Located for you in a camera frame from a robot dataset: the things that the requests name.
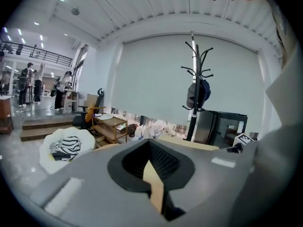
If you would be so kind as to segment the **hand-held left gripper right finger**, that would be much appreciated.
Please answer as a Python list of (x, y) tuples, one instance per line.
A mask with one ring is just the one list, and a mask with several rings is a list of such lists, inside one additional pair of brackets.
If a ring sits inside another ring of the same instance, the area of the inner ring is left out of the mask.
[(229, 227), (232, 211), (251, 173), (257, 146), (241, 154), (151, 140), (151, 203), (176, 226)]

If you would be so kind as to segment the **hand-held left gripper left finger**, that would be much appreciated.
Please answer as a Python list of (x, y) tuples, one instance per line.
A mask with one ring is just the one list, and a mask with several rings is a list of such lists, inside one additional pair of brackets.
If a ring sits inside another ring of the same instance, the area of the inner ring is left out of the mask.
[(159, 227), (165, 218), (146, 193), (131, 192), (109, 175), (107, 165), (117, 153), (135, 142), (91, 151), (77, 157), (44, 179), (30, 194), (58, 227)]

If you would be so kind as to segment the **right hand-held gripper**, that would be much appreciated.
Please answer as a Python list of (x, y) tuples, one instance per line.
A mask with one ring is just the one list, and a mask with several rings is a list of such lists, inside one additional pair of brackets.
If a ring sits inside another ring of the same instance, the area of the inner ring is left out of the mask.
[(247, 145), (250, 142), (254, 142), (255, 140), (245, 133), (242, 133), (235, 137), (233, 145), (229, 148), (227, 148), (227, 152), (230, 153), (242, 153), (244, 146)]

